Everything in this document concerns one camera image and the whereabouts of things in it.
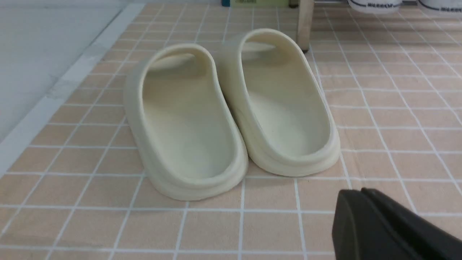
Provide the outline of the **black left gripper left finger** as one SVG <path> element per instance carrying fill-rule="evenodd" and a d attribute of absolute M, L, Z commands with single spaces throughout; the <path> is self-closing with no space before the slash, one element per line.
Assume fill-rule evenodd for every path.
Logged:
<path fill-rule="evenodd" d="M 362 192 L 340 190 L 332 227 L 337 260 L 429 260 L 433 252 L 407 241 Z"/>

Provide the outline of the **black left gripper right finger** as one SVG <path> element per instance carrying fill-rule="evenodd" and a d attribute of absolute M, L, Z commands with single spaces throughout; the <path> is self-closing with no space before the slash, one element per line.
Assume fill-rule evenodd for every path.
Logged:
<path fill-rule="evenodd" d="M 462 243 L 455 236 L 414 214 L 374 188 L 361 188 L 386 221 L 424 260 L 460 260 Z"/>

